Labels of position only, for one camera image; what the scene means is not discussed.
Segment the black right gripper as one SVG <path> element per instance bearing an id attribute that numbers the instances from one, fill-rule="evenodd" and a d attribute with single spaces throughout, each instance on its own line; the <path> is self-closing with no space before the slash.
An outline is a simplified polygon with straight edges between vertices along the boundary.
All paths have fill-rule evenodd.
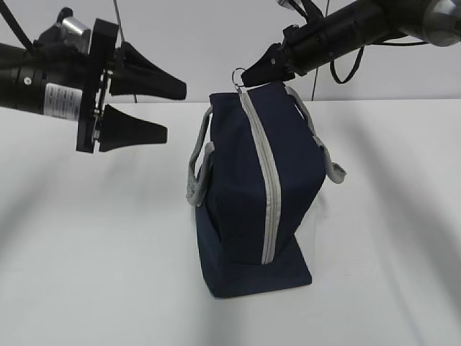
<path id="1" fill-rule="evenodd" d="M 295 64 L 294 39 L 299 29 L 298 25 L 284 28 L 282 44 L 271 44 L 264 55 L 241 74 L 245 87 L 258 87 L 273 81 L 290 81 L 294 79 L 294 74 L 306 75 L 306 72 Z"/>

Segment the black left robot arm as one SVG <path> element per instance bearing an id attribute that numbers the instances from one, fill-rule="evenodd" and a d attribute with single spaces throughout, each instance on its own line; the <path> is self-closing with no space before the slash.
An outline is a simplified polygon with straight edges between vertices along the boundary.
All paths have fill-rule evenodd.
<path id="1" fill-rule="evenodd" d="M 108 152 L 163 144 L 165 126 L 129 116 L 106 95 L 144 95 L 183 100 L 187 85 L 155 66 L 130 43 L 116 45 L 119 27 L 97 19 L 91 37 L 66 43 L 57 29 L 34 42 L 34 53 L 1 45 L 1 106 L 75 121 L 76 150 Z"/>

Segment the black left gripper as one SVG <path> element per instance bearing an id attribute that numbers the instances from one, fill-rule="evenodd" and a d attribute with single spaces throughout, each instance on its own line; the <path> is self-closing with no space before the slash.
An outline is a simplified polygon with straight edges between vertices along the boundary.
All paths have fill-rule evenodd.
<path id="1" fill-rule="evenodd" d="M 115 58 L 109 93 L 112 96 L 143 95 L 184 100 L 187 85 L 151 63 L 129 42 L 115 52 L 119 25 L 97 19 L 91 30 L 87 54 L 60 40 L 57 22 L 40 35 L 35 47 L 34 112 L 78 124 L 76 150 L 108 152 L 128 146 L 164 144 L 168 129 L 129 116 L 107 105 L 104 98 L 109 64 Z"/>

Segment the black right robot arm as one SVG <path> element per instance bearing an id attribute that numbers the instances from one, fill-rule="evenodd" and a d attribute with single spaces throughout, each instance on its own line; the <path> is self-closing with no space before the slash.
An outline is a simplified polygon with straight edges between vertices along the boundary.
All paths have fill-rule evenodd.
<path id="1" fill-rule="evenodd" d="M 273 43 L 246 69 L 245 87 L 289 81 L 369 45 L 393 45 L 395 39 L 414 37 L 417 45 L 448 47 L 460 42 L 459 1 L 359 0 L 325 15 L 313 1 L 279 1 L 296 11 L 305 25 L 290 25 L 281 43 Z"/>

